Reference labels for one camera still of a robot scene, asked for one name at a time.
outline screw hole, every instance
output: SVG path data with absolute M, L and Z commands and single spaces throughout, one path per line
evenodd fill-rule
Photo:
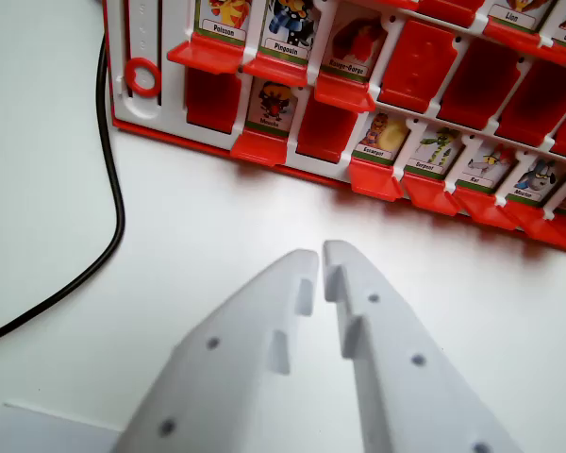
M 425 357 L 422 354 L 415 354 L 413 357 L 411 357 L 411 361 L 413 362 L 413 364 L 417 366 L 425 365 Z
M 474 453 L 492 453 L 492 450 L 483 442 L 478 442 L 472 448 Z
M 161 425 L 159 425 L 159 435 L 161 437 L 168 437 L 176 430 L 176 421 L 174 418 L 166 418 Z
M 216 349 L 220 344 L 220 339 L 218 337 L 212 337 L 208 340 L 208 349 Z

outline red circular ring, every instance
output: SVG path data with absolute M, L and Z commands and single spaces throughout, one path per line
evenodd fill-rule
M 153 88 L 146 89 L 136 83 L 137 68 L 144 68 L 151 73 L 155 79 Z M 124 77 L 125 84 L 139 96 L 155 97 L 159 94 L 159 92 L 161 92 L 161 73 L 159 72 L 158 67 L 148 59 L 129 59 L 128 63 L 125 64 Z

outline black cable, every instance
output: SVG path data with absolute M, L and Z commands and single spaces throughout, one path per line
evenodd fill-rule
M 115 232 L 111 242 L 105 251 L 98 257 L 84 272 L 74 278 L 71 282 L 65 285 L 62 289 L 45 299 L 40 304 L 32 309 L 26 311 L 22 315 L 13 319 L 9 323 L 0 327 L 0 338 L 11 333 L 16 328 L 21 327 L 23 324 L 31 321 L 39 314 L 44 313 L 54 305 L 56 305 L 65 296 L 75 291 L 82 283 L 88 280 L 96 271 L 98 271 L 103 264 L 113 255 L 117 249 L 122 238 L 124 237 L 125 227 L 125 211 L 124 199 L 122 198 L 122 191 L 120 190 L 120 183 L 117 178 L 117 171 L 115 169 L 115 162 L 113 161 L 113 153 L 111 152 L 111 143 L 109 141 L 107 113 L 105 103 L 105 84 L 107 83 L 107 50 L 105 48 L 105 37 L 101 44 L 101 53 L 98 58 L 98 65 L 96 67 L 96 120 L 98 122 L 98 133 L 101 137 L 101 145 L 103 146 L 103 156 L 105 158 L 105 165 L 107 167 L 107 175 L 109 184 L 111 186 L 111 193 L 113 194 L 113 202 L 115 204 Z

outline white table surface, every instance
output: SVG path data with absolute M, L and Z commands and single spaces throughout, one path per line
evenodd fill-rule
M 95 0 L 0 1 L 0 325 L 111 237 L 93 95 L 102 32 Z M 566 253 L 117 130 L 111 140 L 124 242 L 0 341 L 0 407 L 122 428 L 172 346 L 228 295 L 286 252 L 339 238 L 384 272 L 525 452 L 566 453 Z M 318 288 L 276 451 L 358 451 L 336 323 Z

